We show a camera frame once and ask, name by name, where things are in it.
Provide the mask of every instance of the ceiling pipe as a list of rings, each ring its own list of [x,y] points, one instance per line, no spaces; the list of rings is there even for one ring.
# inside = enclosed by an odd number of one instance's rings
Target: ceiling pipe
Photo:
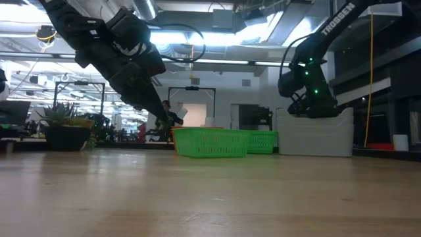
[[[154,0],[133,0],[133,4],[142,20],[152,20],[158,15],[158,7]]]

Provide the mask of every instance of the white box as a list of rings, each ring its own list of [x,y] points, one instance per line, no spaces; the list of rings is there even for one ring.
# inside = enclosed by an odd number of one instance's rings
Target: white box
[[[353,109],[335,118],[297,118],[278,111],[278,143],[281,155],[350,157],[353,152]]]

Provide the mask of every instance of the wooden surface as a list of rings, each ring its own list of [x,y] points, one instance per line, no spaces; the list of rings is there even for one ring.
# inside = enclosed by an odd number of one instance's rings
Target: wooden surface
[[[124,149],[2,155],[0,236],[421,236],[421,164]]]

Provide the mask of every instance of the green basket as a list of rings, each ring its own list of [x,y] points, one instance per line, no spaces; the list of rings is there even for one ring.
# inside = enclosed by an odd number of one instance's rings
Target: green basket
[[[248,131],[249,154],[272,154],[274,151],[274,142],[277,132],[273,131]]]
[[[244,157],[249,133],[244,130],[217,128],[173,129],[177,153],[188,157]]]

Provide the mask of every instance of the robotic arm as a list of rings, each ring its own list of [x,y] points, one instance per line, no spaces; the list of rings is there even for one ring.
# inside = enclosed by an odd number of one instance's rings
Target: robotic arm
[[[288,109],[289,113],[292,115],[307,115],[309,118],[337,116],[337,101],[330,93],[329,85],[326,83],[321,68],[321,65],[326,62],[323,56],[334,39],[369,6],[398,2],[400,0],[350,0],[329,18],[317,32],[303,37],[306,40],[298,45],[289,65],[291,71],[283,75],[281,67],[278,80],[280,95],[291,97],[294,101]],[[408,7],[415,7],[417,4],[419,5],[419,1],[407,0],[406,4]],[[296,91],[303,87],[307,90],[305,94],[299,96],[298,99],[294,99],[293,95],[297,95]]]
[[[165,72],[165,65],[149,41],[146,23],[121,8],[108,23],[82,16],[65,0],[40,0],[58,34],[76,50],[75,61],[85,68],[92,64],[121,100],[146,109],[167,121],[151,77]]]

